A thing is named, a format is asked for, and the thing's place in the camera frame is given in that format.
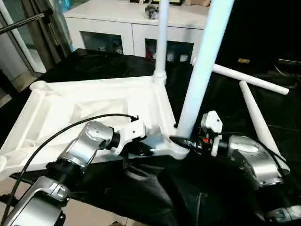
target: silver robotic arm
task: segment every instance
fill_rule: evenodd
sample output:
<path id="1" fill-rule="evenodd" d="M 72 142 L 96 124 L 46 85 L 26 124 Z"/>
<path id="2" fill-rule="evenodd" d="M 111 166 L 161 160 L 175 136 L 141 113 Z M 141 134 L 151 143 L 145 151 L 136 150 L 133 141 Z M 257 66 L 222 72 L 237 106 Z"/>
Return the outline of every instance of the silver robotic arm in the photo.
<path id="1" fill-rule="evenodd" d="M 231 135 L 222 139 L 222 122 L 215 111 L 204 114 L 201 128 L 203 136 L 195 141 L 173 136 L 170 139 L 204 157 L 227 159 L 244 172 L 266 222 L 283 224 L 301 219 L 298 199 L 285 192 L 283 176 L 290 171 L 282 169 L 283 173 L 279 173 L 280 165 L 264 144 L 245 136 Z"/>
<path id="2" fill-rule="evenodd" d="M 24 194 L 9 214 L 5 226 L 62 226 L 69 188 L 82 179 L 97 150 L 108 149 L 118 155 L 125 144 L 145 137 L 141 120 L 124 128 L 113 128 L 98 121 L 88 122 L 79 136 L 71 141 L 55 162 L 49 163 L 48 173 L 40 177 Z"/>

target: chair leg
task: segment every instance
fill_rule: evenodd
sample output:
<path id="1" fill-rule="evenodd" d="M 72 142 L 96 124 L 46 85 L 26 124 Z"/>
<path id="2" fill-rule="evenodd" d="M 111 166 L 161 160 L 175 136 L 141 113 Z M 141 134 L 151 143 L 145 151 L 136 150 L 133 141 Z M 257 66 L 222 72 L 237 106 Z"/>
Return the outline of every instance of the chair leg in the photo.
<path id="1" fill-rule="evenodd" d="M 0 70 L 0 87 L 9 94 L 12 98 L 18 95 L 18 91 L 13 86 L 11 81 L 6 77 L 2 70 Z"/>

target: cabinet door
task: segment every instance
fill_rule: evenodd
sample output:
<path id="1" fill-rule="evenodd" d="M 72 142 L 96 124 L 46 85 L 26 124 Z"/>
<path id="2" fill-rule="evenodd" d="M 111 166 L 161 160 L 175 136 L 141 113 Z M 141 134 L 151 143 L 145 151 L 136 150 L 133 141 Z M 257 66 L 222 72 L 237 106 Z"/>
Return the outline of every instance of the cabinet door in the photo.
<path id="1" fill-rule="evenodd" d="M 134 54 L 132 25 L 129 23 L 68 17 L 66 21 L 74 49 Z"/>
<path id="2" fill-rule="evenodd" d="M 167 28 L 167 60 L 192 61 L 198 54 L 203 30 Z M 158 26 L 133 24 L 135 56 L 153 58 L 158 39 Z"/>

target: white cabinet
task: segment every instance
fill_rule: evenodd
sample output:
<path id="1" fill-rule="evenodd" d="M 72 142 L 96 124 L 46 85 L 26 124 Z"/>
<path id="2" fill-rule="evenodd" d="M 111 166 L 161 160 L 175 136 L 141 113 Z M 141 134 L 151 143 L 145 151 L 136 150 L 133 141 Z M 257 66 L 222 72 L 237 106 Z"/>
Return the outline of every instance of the white cabinet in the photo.
<path id="1" fill-rule="evenodd" d="M 74 48 L 152 58 L 158 21 L 144 17 L 146 4 L 126 0 L 90 0 L 64 14 Z M 170 6 L 167 58 L 190 61 L 197 55 L 208 8 Z"/>
<path id="2" fill-rule="evenodd" d="M 102 20 L 66 18 L 74 49 L 87 48 L 134 55 L 132 25 Z"/>
<path id="3" fill-rule="evenodd" d="M 180 55 L 187 55 L 188 59 L 193 59 L 197 55 L 202 34 L 201 29 L 168 27 L 167 55 L 171 54 L 177 59 Z M 158 39 L 158 26 L 133 24 L 133 39 L 135 56 L 147 57 L 147 51 L 151 54 L 154 51 L 153 43 L 156 44 L 156 41 L 152 42 L 152 40 Z"/>

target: tile floor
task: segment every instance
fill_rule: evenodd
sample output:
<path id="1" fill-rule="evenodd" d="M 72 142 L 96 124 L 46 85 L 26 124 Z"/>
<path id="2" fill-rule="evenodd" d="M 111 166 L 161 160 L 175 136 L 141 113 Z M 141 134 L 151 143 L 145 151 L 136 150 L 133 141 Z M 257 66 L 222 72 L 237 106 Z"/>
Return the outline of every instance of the tile floor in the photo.
<path id="1" fill-rule="evenodd" d="M 14 87 L 20 92 L 30 84 L 32 84 L 37 78 L 33 77 L 30 72 L 25 72 L 21 74 L 19 77 L 12 81 Z M 6 104 L 11 100 L 10 95 L 0 96 L 0 107 Z"/>
<path id="2" fill-rule="evenodd" d="M 21 91 L 35 80 L 36 78 L 32 77 L 29 73 L 25 73 L 16 78 L 12 83 L 18 89 L 18 91 Z M 0 98 L 0 107 L 9 100 L 11 100 L 9 95 Z M 15 180 L 11 178 L 0 181 L 0 195 L 9 194 L 14 182 Z M 28 187 L 28 184 L 21 183 L 16 193 L 16 197 L 20 198 Z M 0 202 L 0 218 L 4 208 L 5 204 Z M 108 212 L 76 200 L 69 201 L 67 207 L 64 209 L 64 213 L 67 217 L 64 226 L 108 226 L 115 221 L 118 221 L 122 225 L 126 226 L 146 226 L 126 217 L 119 216 L 112 212 Z"/>

